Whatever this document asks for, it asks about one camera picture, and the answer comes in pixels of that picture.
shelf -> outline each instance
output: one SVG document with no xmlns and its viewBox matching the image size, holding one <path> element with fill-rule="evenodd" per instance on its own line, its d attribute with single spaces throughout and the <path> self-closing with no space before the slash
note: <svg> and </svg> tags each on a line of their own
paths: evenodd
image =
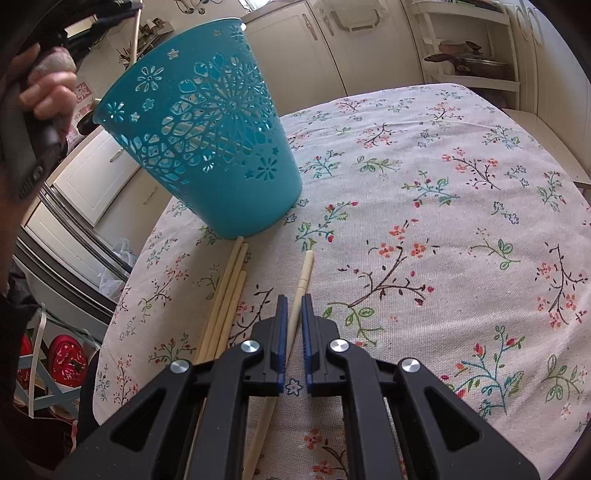
<svg viewBox="0 0 591 480">
<path fill-rule="evenodd" d="M 442 75 L 440 73 L 432 73 L 431 75 L 433 75 L 439 83 L 458 83 L 468 88 L 490 88 L 492 90 L 504 90 L 506 92 L 519 93 L 519 82 L 486 79 L 484 77 Z"/>
<path fill-rule="evenodd" d="M 468 4 L 448 4 L 446 2 L 416 2 L 411 5 L 414 14 L 444 14 L 461 15 L 463 17 L 479 18 L 502 25 L 511 25 L 509 15 L 493 12 L 485 8 L 474 7 Z"/>
</svg>

blue plastic basket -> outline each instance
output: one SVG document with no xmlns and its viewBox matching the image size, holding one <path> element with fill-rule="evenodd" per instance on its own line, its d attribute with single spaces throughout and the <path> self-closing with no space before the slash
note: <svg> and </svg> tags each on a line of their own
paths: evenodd
<svg viewBox="0 0 591 480">
<path fill-rule="evenodd" d="M 222 238 L 258 233 L 301 178 L 238 18 L 155 48 L 111 87 L 94 120 Z"/>
</svg>

blue gripper pad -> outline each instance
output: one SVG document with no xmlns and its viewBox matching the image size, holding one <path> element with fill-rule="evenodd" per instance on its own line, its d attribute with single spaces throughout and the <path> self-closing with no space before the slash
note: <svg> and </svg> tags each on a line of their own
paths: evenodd
<svg viewBox="0 0 591 480">
<path fill-rule="evenodd" d="M 277 298 L 277 316 L 281 316 L 279 330 L 279 348 L 277 349 L 277 382 L 279 383 L 279 392 L 283 393 L 285 389 L 285 358 L 287 354 L 287 297 L 280 295 Z"/>
<path fill-rule="evenodd" d="M 312 342 L 310 336 L 310 322 L 315 322 L 311 297 L 304 295 L 301 299 L 301 332 L 304 343 L 304 367 L 306 369 L 306 390 L 312 392 Z"/>
</svg>

plastic bag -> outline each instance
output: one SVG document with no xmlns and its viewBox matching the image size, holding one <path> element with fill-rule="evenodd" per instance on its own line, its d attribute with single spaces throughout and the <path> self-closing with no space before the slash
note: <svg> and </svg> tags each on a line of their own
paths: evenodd
<svg viewBox="0 0 591 480">
<path fill-rule="evenodd" d="M 131 251 L 131 248 L 129 247 L 129 240 L 126 238 L 120 238 L 117 240 L 112 252 L 130 267 L 133 267 L 138 259 L 138 256 Z M 121 292 L 123 291 L 123 287 L 125 287 L 125 282 L 119 278 L 116 278 L 105 267 L 103 272 L 100 274 L 99 291 L 105 297 L 109 297 L 114 302 L 118 302 Z"/>
</svg>

metal screw cap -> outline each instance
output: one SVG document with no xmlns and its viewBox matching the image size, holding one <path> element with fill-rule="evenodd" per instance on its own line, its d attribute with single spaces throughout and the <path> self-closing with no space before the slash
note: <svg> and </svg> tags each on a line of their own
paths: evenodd
<svg viewBox="0 0 591 480">
<path fill-rule="evenodd" d="M 174 374 L 183 374 L 185 373 L 191 364 L 186 360 L 175 360 L 170 364 L 170 369 Z"/>
<path fill-rule="evenodd" d="M 421 364 L 416 358 L 405 358 L 402 360 L 401 366 L 405 372 L 410 374 L 417 372 L 418 369 L 421 368 Z"/>
<path fill-rule="evenodd" d="M 330 349 L 333 352 L 342 353 L 349 350 L 349 342 L 347 340 L 343 340 L 342 338 L 337 338 L 330 343 Z"/>
<path fill-rule="evenodd" d="M 261 344 L 256 340 L 245 340 L 242 342 L 240 348 L 243 352 L 246 353 L 254 353 L 261 347 Z"/>
</svg>

